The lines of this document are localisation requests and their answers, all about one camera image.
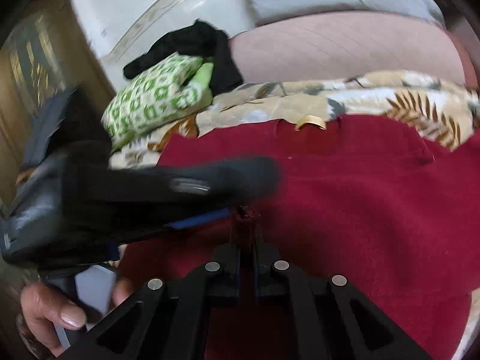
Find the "floral blanket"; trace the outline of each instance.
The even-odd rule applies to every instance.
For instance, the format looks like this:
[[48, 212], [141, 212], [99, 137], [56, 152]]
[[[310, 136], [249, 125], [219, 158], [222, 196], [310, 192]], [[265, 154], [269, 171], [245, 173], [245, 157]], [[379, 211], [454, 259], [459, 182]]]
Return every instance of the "floral blanket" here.
[[214, 128], [309, 116], [323, 121], [343, 114], [369, 114], [407, 123], [419, 135], [454, 150], [473, 134], [479, 97], [426, 74], [378, 71], [336, 80], [246, 84], [213, 99], [202, 112], [165, 125], [131, 142], [111, 158], [113, 168], [153, 165], [172, 134], [199, 137]]

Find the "hand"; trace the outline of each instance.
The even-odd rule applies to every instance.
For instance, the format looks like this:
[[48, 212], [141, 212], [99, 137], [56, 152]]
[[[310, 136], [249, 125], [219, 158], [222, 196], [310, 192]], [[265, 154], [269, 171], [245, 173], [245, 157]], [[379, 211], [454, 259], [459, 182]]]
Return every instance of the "hand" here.
[[[133, 293], [133, 284], [127, 279], [117, 281], [112, 300], [115, 307]], [[62, 293], [43, 283], [25, 287], [20, 297], [25, 322], [35, 338], [45, 345], [53, 355], [63, 352], [53, 324], [70, 330], [79, 330], [86, 323], [83, 310], [68, 300]]]

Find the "metal screw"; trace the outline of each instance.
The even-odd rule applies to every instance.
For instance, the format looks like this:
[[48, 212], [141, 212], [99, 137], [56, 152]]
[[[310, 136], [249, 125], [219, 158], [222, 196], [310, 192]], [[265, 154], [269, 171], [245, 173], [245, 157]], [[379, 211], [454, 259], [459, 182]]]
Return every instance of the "metal screw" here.
[[160, 279], [151, 279], [147, 284], [148, 288], [153, 291], [159, 290], [159, 288], [162, 288], [162, 285], [163, 281], [161, 281]]
[[345, 284], [347, 284], [347, 278], [345, 276], [340, 275], [340, 274], [336, 274], [332, 278], [332, 283], [335, 284], [338, 287], [343, 287]]
[[220, 269], [220, 264], [215, 261], [211, 261], [205, 264], [205, 269], [207, 269], [208, 272], [216, 272]]
[[273, 264], [273, 266], [279, 271], [286, 271], [290, 268], [290, 264], [286, 261], [283, 261], [282, 259], [275, 261], [275, 264]]

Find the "fingernail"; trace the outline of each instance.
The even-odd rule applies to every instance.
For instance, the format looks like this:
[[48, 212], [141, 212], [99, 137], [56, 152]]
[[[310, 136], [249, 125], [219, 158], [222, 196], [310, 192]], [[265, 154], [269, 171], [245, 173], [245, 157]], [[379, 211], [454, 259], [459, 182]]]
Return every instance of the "fingernail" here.
[[68, 326], [78, 329], [85, 325], [87, 322], [87, 316], [80, 307], [66, 304], [61, 309], [61, 320]]

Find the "pink bedsheet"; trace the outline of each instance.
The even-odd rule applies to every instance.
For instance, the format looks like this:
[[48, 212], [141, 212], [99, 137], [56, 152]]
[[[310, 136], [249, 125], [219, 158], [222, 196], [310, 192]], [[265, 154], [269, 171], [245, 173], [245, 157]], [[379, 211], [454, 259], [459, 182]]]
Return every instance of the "pink bedsheet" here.
[[241, 33], [231, 42], [246, 83], [337, 79], [407, 69], [462, 85], [467, 76], [469, 86], [477, 84], [468, 55], [446, 31], [399, 15], [302, 16]]

